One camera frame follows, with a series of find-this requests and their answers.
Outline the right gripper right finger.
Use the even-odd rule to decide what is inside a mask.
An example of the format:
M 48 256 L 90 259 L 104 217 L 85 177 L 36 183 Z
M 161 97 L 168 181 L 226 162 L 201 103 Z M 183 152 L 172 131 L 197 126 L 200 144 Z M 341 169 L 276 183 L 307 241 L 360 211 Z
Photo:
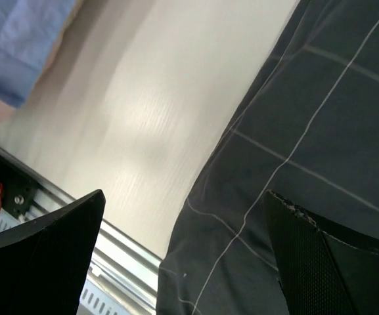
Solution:
M 272 190 L 263 210 L 290 314 L 379 314 L 379 239 Z

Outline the grey checked pillowcase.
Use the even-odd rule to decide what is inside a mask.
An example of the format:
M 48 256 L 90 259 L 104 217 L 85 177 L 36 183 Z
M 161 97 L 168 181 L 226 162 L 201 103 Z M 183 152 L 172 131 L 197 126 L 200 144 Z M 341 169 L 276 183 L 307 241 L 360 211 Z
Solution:
M 273 190 L 379 239 L 379 1 L 300 1 L 189 192 L 158 314 L 287 314 Z

